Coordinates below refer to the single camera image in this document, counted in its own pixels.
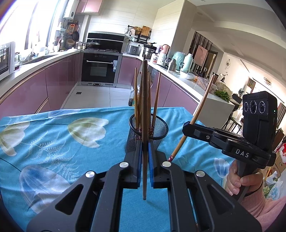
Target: silver screw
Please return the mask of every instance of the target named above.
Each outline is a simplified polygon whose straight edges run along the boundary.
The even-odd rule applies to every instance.
[[[163,167],[170,167],[170,166],[171,166],[171,163],[170,163],[169,161],[164,161],[164,162],[162,163],[162,166],[163,166]]]
[[[87,178],[94,177],[94,175],[95,175],[94,171],[88,171],[88,172],[86,173],[86,177],[87,177]]]
[[[197,172],[196,172],[196,175],[197,175],[198,177],[204,177],[204,176],[205,176],[205,172],[204,172],[204,171],[197,171]]]
[[[121,162],[121,163],[119,164],[119,166],[122,167],[122,168],[125,168],[125,167],[128,167],[129,164],[128,164],[127,162]]]

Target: pink painting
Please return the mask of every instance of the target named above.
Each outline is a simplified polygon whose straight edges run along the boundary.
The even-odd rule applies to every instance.
[[[207,53],[208,50],[199,45],[194,58],[195,63],[199,66],[202,66],[204,64],[204,60],[206,58]]]

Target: pink sleeve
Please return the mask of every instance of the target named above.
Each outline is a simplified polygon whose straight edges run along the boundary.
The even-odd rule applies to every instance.
[[[266,200],[263,194],[263,186],[261,186],[255,193],[245,197],[241,204],[260,222],[262,231],[265,231],[280,214],[285,203],[286,197],[277,201]]]

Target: floral tablecloth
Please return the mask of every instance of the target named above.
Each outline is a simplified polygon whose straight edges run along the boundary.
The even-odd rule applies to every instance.
[[[0,192],[5,207],[26,230],[28,222],[88,170],[108,170],[124,159],[131,107],[65,109],[5,117],[0,121]],[[169,134],[158,150],[167,157],[192,119],[184,108],[159,108]],[[216,182],[228,173],[232,158],[208,143],[188,138],[175,162],[186,171],[202,169]],[[170,230],[166,189],[152,189],[147,201],[140,189],[125,189],[120,231]]]

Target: tile floor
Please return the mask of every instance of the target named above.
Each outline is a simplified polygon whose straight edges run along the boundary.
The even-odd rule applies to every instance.
[[[130,89],[77,85],[63,108],[85,109],[128,106],[130,92]]]

